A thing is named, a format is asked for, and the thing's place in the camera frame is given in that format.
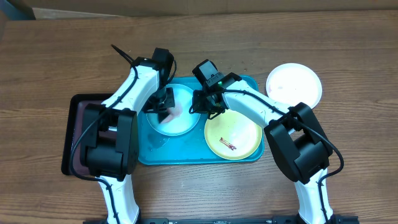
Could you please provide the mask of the green and pink sponge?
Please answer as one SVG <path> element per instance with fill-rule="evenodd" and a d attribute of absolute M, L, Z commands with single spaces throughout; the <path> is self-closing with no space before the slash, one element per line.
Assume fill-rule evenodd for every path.
<path fill-rule="evenodd" d="M 159 121 L 160 124 L 165 124 L 178 118 L 182 114 L 182 106 L 177 104 L 174 107 L 167 108 L 167 116 Z"/>

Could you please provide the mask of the light blue plate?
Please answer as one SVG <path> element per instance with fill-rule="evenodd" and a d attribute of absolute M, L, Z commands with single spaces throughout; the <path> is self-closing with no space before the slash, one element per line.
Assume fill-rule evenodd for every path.
<path fill-rule="evenodd" d="M 188 112 L 192 105 L 193 90 L 182 84 L 169 84 L 167 86 L 173 88 L 175 105 L 179 104 L 182 106 L 182 114 L 165 124 L 160 124 L 157 121 L 157 114 L 146 114 L 147 120 L 152 128 L 160 134 L 167 136 L 185 134 L 194 128 L 200 119 L 200 114 L 190 114 Z"/>

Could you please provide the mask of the yellow green-rimmed plate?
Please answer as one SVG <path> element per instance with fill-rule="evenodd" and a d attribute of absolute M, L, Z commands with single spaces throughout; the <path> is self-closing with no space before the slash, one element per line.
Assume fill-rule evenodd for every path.
<path fill-rule="evenodd" d="M 217 156 L 237 161 L 251 156 L 262 141 L 262 129 L 245 115 L 233 110 L 209 119 L 205 141 Z"/>

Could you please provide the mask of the white plate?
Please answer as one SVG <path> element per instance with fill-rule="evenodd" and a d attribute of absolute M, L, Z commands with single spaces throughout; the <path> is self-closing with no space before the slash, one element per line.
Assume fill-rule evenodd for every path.
<path fill-rule="evenodd" d="M 285 63 L 274 68 L 266 80 L 270 99 L 295 106 L 300 102 L 311 108 L 322 98 L 323 88 L 318 75 L 299 63 Z"/>

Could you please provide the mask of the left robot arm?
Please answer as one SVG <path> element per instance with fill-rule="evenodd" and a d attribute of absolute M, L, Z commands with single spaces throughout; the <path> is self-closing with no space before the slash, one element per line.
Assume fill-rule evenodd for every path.
<path fill-rule="evenodd" d="M 134 199 L 132 173 L 138 162 L 140 112 L 167 117 L 175 106 L 172 81 L 176 63 L 167 50 L 156 48 L 151 58 L 133 59 L 115 49 L 130 64 L 124 83 L 101 104 L 88 104 L 83 111 L 81 136 L 73 151 L 80 152 L 80 163 L 87 176 L 76 177 L 99 183 L 108 216 L 105 223 L 137 223 L 139 207 Z"/>

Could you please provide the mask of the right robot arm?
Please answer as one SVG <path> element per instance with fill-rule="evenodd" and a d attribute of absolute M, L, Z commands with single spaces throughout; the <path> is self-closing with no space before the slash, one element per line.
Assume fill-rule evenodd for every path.
<path fill-rule="evenodd" d="M 305 103 L 284 106 L 253 89 L 235 73 L 217 70 L 210 60 L 192 73 L 202 86 L 193 94 L 190 113 L 213 119 L 226 110 L 245 115 L 264 130 L 280 171 L 295 184 L 301 223 L 331 223 L 326 178 L 336 147 L 328 140 L 312 109 Z"/>

